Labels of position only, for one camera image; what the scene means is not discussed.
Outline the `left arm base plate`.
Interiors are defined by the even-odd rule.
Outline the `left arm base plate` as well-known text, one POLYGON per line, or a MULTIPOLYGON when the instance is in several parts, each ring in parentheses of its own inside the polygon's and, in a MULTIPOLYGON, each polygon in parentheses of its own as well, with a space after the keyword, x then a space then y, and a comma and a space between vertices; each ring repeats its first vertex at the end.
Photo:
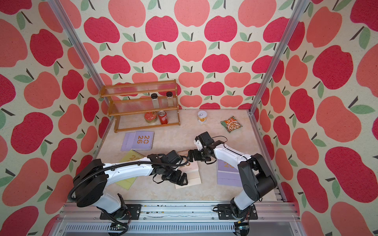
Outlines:
POLYGON ((118 197, 106 194, 100 198, 96 206, 101 210, 101 220, 138 220, 141 212, 141 204, 126 204, 122 195, 118 197))

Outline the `right aluminium corner post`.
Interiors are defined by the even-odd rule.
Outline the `right aluminium corner post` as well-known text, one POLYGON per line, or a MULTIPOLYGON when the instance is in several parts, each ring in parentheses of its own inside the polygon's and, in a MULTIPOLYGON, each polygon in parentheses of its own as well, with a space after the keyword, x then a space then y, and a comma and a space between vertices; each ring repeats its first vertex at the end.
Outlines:
POLYGON ((267 88, 269 81, 273 78, 273 73, 275 72, 278 66, 278 63, 281 60, 281 56, 284 54, 284 51, 288 49, 288 42, 292 38, 292 35, 297 25, 299 24, 299 21, 301 20, 301 17, 305 12, 305 8, 311 1, 300 0, 296 2, 297 2, 297 5, 294 7, 292 15, 288 21, 287 27, 285 28, 285 31, 283 32, 283 36, 280 42, 278 43, 278 46, 275 50, 274 56, 272 57, 268 70, 262 78, 262 82, 259 87, 258 93, 255 96, 252 106, 249 110, 250 117, 253 116, 259 102, 261 101, 261 98, 265 92, 265 89, 267 88))

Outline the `left aluminium corner post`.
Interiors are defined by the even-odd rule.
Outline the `left aluminium corner post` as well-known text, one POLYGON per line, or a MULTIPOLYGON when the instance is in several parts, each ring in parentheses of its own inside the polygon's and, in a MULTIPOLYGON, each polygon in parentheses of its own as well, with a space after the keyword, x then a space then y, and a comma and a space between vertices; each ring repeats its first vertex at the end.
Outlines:
POLYGON ((83 45, 80 37, 76 33, 76 30, 73 24, 71 23, 69 16, 66 14, 63 8, 63 5, 61 4, 60 1, 56 1, 56 0, 48 1, 48 3, 50 4, 55 16, 59 20, 69 40, 71 40, 87 72, 91 75, 97 89, 99 90, 99 92, 101 92, 101 89, 103 87, 101 77, 99 73, 97 72, 97 70, 95 69, 93 61, 89 53, 87 52, 85 46, 83 45))

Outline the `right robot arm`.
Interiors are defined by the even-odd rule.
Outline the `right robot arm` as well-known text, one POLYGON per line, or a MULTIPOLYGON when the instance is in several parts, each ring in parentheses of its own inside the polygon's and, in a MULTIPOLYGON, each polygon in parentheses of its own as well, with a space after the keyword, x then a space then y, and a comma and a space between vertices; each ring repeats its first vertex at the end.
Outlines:
POLYGON ((198 135, 194 144, 197 149, 188 152, 190 162, 207 162, 214 158, 228 163, 237 169, 240 175, 243 190, 232 198, 228 208, 217 207, 218 211, 242 220, 246 218, 255 202, 278 186, 274 174, 261 154, 249 155, 239 152, 223 141, 214 141, 208 132, 198 135))

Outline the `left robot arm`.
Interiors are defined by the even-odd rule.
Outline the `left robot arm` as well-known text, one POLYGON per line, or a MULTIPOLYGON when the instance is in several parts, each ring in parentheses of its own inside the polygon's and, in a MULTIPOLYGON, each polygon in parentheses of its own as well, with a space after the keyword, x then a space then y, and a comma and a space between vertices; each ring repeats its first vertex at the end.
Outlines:
POLYGON ((106 193, 106 188, 114 183, 136 177, 158 175, 161 181, 184 186, 188 184, 187 174, 179 167, 192 162, 193 158, 182 156, 173 150, 168 154, 150 154, 137 161, 122 163, 102 163, 92 161, 73 181, 73 188, 68 194, 68 200, 78 207, 96 206, 108 213, 121 209, 122 197, 106 193))

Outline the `aluminium corner post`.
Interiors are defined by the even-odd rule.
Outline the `aluminium corner post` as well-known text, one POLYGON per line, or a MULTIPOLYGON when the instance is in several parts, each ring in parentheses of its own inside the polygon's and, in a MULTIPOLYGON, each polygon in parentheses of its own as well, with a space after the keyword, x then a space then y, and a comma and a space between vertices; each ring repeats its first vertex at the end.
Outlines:
POLYGON ((55 16, 59 20, 69 40, 71 40, 87 72, 91 75, 97 89, 99 90, 99 92, 101 92, 101 89, 103 87, 101 77, 99 73, 97 72, 97 70, 95 69, 93 61, 89 53, 87 52, 85 46, 83 45, 80 37, 76 33, 76 30, 73 24, 71 23, 69 16, 66 14, 63 8, 63 5, 61 4, 60 1, 56 1, 56 0, 48 1, 48 3, 50 4, 55 16))
POLYGON ((272 57, 268 70, 262 78, 262 82, 259 87, 258 93, 255 96, 252 106, 249 110, 250 117, 253 116, 259 102, 261 101, 261 98, 265 92, 265 89, 267 88, 269 81, 273 78, 273 73, 275 72, 278 66, 278 63, 281 60, 281 56, 284 54, 284 51, 288 49, 288 42, 292 38, 292 35, 297 25, 299 24, 299 21, 301 20, 301 17, 305 12, 305 8, 311 1, 300 0, 296 2, 297 2, 297 5, 294 7, 292 15, 288 21, 287 27, 285 28, 285 31, 283 32, 283 36, 280 42, 278 43, 278 46, 275 50, 274 56, 272 57))

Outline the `flat red tin can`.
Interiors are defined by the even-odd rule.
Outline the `flat red tin can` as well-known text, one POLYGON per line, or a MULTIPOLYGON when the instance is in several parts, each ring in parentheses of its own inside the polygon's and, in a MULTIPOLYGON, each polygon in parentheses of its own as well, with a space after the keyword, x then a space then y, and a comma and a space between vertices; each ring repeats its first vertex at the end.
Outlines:
POLYGON ((144 119, 148 123, 154 123, 157 120, 157 113, 156 112, 146 112, 144 115, 144 119))

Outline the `green calendar left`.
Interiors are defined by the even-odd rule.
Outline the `green calendar left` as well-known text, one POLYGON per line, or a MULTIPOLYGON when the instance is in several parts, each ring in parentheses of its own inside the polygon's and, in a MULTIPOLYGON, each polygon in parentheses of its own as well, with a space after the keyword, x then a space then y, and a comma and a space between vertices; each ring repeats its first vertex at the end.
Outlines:
MULTIPOLYGON (((143 159, 145 156, 134 151, 134 150, 130 150, 126 156, 121 159, 121 162, 129 162, 129 161, 137 161, 137 160, 140 160, 140 159, 143 159)), ((129 178, 129 179, 126 179, 126 180, 122 180, 122 181, 119 181, 117 182, 116 184, 126 190, 129 190, 131 188, 131 186, 134 184, 135 180, 137 179, 137 177, 135 178, 129 178)))

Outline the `glass spice jar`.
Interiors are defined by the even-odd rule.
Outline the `glass spice jar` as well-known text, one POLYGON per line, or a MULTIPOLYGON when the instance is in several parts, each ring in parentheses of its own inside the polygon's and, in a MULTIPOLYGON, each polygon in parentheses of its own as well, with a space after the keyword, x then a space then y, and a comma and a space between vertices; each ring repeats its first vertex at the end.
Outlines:
POLYGON ((167 99, 168 107, 174 107, 173 92, 168 91, 166 93, 166 99, 167 99))
POLYGON ((153 107, 155 109, 159 109, 160 105, 158 101, 158 95, 156 93, 151 94, 151 99, 152 99, 153 107))

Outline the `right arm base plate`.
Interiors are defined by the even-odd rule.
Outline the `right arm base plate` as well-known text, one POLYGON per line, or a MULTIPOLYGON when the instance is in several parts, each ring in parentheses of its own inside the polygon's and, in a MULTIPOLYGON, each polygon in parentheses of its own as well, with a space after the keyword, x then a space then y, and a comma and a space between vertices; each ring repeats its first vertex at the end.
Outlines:
POLYGON ((213 212, 218 214, 219 220, 257 220, 258 214, 254 205, 240 210, 236 204, 218 204, 213 207, 213 212))

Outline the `white yellow food can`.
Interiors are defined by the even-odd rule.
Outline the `white yellow food can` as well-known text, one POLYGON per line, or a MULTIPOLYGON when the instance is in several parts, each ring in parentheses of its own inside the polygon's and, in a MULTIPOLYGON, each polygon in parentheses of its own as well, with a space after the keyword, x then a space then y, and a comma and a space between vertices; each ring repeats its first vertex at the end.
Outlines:
POLYGON ((206 112, 206 111, 203 111, 203 110, 201 110, 201 111, 199 111, 199 112, 197 113, 197 119, 198 119, 198 121, 199 121, 200 123, 204 123, 204 122, 206 122, 206 121, 207 121, 207 116, 208 116, 207 112, 206 112))

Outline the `purple calendar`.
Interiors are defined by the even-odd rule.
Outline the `purple calendar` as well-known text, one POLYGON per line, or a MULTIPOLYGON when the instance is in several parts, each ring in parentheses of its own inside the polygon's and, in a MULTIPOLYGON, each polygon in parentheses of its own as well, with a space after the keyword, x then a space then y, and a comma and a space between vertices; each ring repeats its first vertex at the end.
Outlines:
POLYGON ((136 131, 125 134, 121 151, 151 150, 154 140, 153 131, 136 131))
POLYGON ((217 161, 217 184, 242 187, 240 174, 237 169, 228 163, 218 160, 217 161))

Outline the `red soda can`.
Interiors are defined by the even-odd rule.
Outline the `red soda can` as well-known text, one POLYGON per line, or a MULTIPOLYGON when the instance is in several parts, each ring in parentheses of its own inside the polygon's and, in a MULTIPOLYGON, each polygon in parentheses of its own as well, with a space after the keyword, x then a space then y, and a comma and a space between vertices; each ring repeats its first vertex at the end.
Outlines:
POLYGON ((159 111, 157 115, 161 124, 168 124, 168 117, 166 111, 159 111))

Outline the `pink calendar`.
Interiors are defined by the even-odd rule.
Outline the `pink calendar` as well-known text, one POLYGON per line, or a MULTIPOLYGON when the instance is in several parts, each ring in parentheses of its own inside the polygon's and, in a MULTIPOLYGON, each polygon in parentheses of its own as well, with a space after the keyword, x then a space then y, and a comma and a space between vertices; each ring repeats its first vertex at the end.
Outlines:
POLYGON ((185 166, 179 167, 178 169, 182 171, 183 173, 187 174, 188 184, 184 186, 175 185, 176 189, 201 184, 199 166, 196 161, 189 162, 185 166))

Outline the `aluminium frame rail front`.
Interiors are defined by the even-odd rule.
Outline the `aluminium frame rail front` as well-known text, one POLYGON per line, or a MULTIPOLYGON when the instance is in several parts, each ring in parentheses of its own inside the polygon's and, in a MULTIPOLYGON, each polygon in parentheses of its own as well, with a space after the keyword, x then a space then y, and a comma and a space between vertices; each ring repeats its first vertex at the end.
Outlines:
POLYGON ((216 211, 226 202, 127 201, 132 219, 107 220, 96 207, 66 204, 50 236, 304 236, 297 210, 286 202, 257 202, 242 222, 216 211))

